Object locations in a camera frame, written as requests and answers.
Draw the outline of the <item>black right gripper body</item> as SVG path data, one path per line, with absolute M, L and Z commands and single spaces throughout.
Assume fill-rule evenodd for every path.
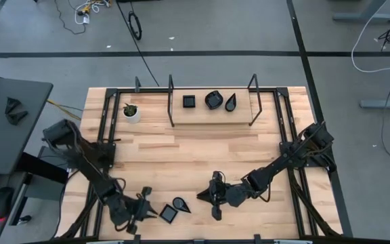
M 211 179 L 211 202 L 213 205 L 228 203 L 232 207 L 238 207 L 248 198 L 248 194 L 248 183 L 228 184 L 221 171 L 213 172 Z

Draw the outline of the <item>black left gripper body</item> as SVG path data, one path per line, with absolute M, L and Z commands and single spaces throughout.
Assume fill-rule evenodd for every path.
M 147 216 L 147 200 L 144 198 L 114 197 L 108 202 L 110 219 L 115 226 L 130 220 L 142 221 Z

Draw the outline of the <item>black teardrop mini plate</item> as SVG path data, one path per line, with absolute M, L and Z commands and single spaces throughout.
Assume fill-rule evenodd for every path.
M 236 109 L 236 105 L 236 94 L 233 93 L 225 103 L 225 110 L 228 112 L 233 112 Z
M 184 211 L 186 213 L 191 213 L 190 208 L 187 203 L 181 197 L 175 197 L 172 201 L 173 207 L 179 211 Z

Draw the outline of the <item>black leaf-shaped mini plate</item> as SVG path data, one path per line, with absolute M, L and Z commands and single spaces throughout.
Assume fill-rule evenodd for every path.
M 204 102 L 209 110 L 214 110 L 222 105 L 223 96 L 219 93 L 218 90 L 214 90 L 205 96 Z

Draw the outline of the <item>wooden riser shelf black legs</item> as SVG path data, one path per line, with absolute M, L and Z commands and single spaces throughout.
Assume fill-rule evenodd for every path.
M 223 96 L 219 108 L 209 110 L 204 102 L 205 96 L 218 90 Z M 236 94 L 236 109 L 233 112 L 225 110 L 229 97 Z M 196 107 L 184 108 L 183 95 L 195 95 Z M 171 125 L 219 125 L 247 124 L 252 126 L 262 113 L 260 87 L 257 75 L 254 74 L 247 87 L 175 87 L 173 77 L 169 76 L 167 114 Z

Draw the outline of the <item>grey desk leg base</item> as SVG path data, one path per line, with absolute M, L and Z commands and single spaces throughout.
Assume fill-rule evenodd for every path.
M 55 155 L 48 147 L 41 147 L 38 158 L 59 168 L 67 169 L 67 162 L 63 158 Z M 20 219 L 28 216 L 24 213 L 24 207 L 29 199 L 58 201 L 63 186 L 59 182 L 54 182 L 41 176 L 27 176 L 26 182 L 22 185 L 18 195 L 19 200 L 14 205 L 12 216 L 9 217 L 8 224 L 10 226 L 16 226 L 20 222 Z

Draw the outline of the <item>white pot with succulent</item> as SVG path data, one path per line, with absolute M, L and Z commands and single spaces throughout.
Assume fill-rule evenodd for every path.
M 130 124 L 136 124 L 141 119 L 139 108 L 134 104 L 125 104 L 123 115 Z

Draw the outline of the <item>black computer mouse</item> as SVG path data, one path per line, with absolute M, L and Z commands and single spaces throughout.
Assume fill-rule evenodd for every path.
M 0 219 L 8 217 L 14 189 L 8 186 L 0 188 Z

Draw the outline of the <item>black cloth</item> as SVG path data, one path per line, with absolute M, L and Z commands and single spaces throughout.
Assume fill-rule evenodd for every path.
M 8 120 L 8 122 L 12 125 L 17 125 L 21 120 L 23 120 L 27 115 L 28 111 L 26 110 L 20 110 L 16 112 L 17 108 L 20 108 L 22 106 L 21 101 L 7 97 L 7 104 L 5 107 L 5 117 Z

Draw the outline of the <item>black metal table frame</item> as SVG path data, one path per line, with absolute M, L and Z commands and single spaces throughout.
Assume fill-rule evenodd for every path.
M 304 87 L 261 87 L 262 113 L 247 124 L 176 125 L 167 114 L 168 88 L 91 88 L 80 130 L 84 138 L 114 141 L 111 176 L 125 180 L 125 193 L 134 197 L 145 186 L 153 208 L 161 211 L 181 197 L 191 213 L 178 213 L 171 224 L 161 218 L 138 224 L 136 235 L 117 232 L 105 207 L 89 218 L 93 236 L 101 241 L 129 243 L 183 243 L 265 241 L 321 234 L 292 192 L 291 174 L 281 171 L 271 192 L 248 199 L 239 207 L 223 205 L 222 219 L 211 215 L 211 205 L 196 198 L 207 188 L 214 171 L 228 184 L 238 183 L 253 169 L 266 166 L 280 154 L 280 145 L 292 141 L 313 121 Z M 127 122 L 125 104 L 139 108 L 141 119 Z

